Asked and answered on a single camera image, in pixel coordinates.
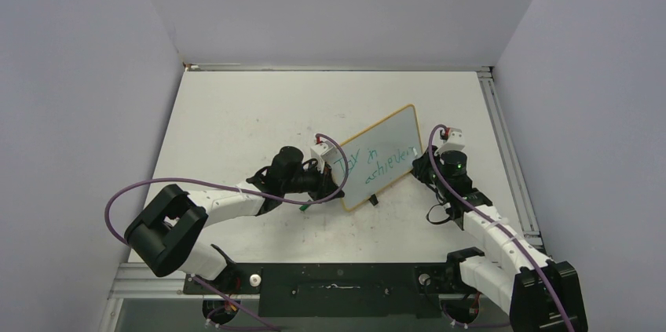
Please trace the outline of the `aluminium right side rail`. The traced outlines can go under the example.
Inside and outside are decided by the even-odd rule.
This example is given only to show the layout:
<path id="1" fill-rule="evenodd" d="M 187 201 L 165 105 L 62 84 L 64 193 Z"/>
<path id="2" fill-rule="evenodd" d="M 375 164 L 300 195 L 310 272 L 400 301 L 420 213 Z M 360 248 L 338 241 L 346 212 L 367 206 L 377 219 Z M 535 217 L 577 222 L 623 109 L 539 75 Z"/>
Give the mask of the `aluminium right side rail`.
<path id="1" fill-rule="evenodd" d="M 482 67 L 477 72 L 481 92 L 486 103 L 492 128 L 507 175 L 510 193 L 513 198 L 514 209 L 526 240 L 538 249 L 544 248 L 540 226 L 533 209 L 532 200 L 525 183 L 514 142 L 507 128 L 500 101 L 498 98 L 492 67 Z"/>

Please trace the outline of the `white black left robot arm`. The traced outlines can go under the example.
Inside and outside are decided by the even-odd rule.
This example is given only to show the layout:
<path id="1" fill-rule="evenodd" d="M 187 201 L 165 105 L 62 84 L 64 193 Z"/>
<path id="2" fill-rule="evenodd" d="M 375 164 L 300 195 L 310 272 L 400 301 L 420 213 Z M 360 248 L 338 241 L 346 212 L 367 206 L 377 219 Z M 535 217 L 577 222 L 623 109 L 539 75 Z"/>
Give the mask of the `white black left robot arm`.
<path id="1" fill-rule="evenodd" d="M 177 184 L 162 188 L 126 228 L 123 238 L 158 277 L 181 271 L 203 278 L 217 294 L 234 282 L 234 261 L 199 236 L 206 227 L 237 217 L 257 217 L 306 193 L 315 202 L 342 198 L 332 168 L 322 159 L 305 160 L 286 146 L 270 165 L 235 187 L 188 192 Z"/>

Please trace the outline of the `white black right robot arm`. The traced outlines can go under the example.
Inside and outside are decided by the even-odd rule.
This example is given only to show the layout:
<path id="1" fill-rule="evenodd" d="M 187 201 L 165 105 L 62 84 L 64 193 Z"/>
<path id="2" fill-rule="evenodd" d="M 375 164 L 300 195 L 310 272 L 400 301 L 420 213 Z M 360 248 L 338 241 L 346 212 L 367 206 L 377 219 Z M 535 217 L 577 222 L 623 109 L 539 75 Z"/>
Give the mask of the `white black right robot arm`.
<path id="1" fill-rule="evenodd" d="M 434 146 L 412 163 L 412 175 L 435 191 L 447 221 L 477 247 L 448 254 L 447 286 L 484 294 L 515 331 L 587 331 L 579 276 L 567 261 L 540 252 L 503 219 L 467 175 L 467 155 Z"/>

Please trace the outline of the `yellow framed whiteboard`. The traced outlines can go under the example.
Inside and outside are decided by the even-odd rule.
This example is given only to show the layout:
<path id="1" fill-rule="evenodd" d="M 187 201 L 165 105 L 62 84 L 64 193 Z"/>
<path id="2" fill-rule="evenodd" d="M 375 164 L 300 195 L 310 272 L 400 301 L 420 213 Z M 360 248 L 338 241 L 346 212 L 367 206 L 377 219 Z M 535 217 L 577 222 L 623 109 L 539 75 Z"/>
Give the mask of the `yellow framed whiteboard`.
<path id="1" fill-rule="evenodd" d="M 326 155 L 332 177 L 340 185 L 349 171 L 341 198 L 343 209 L 352 212 L 371 195 L 379 193 L 412 170 L 412 161 L 423 154 L 415 106 L 407 104 L 341 144 Z M 415 157 L 412 148 L 419 153 Z"/>

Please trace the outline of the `aluminium back rail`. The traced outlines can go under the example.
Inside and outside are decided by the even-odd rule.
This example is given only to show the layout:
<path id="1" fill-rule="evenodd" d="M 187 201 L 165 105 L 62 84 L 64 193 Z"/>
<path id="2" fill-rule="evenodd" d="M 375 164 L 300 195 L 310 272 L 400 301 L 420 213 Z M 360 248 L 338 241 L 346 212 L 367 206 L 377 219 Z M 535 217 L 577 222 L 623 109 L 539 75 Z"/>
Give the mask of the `aluminium back rail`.
<path id="1" fill-rule="evenodd" d="M 474 71 L 491 73 L 492 66 L 450 65 L 271 65 L 184 64 L 186 71 Z"/>

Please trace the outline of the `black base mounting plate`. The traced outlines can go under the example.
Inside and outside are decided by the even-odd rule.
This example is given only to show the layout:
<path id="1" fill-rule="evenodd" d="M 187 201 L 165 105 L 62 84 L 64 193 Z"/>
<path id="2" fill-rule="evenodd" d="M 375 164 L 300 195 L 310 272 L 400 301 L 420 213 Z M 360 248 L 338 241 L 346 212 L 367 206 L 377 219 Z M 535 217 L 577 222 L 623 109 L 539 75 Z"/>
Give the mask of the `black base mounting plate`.
<path id="1" fill-rule="evenodd" d="M 258 302 L 258 315 L 280 317 L 380 317 L 440 315 L 437 299 L 470 300 L 476 290 L 463 284 L 451 264 L 337 263 L 239 264 L 210 282 L 208 290 L 186 279 L 187 295 L 218 291 Z"/>

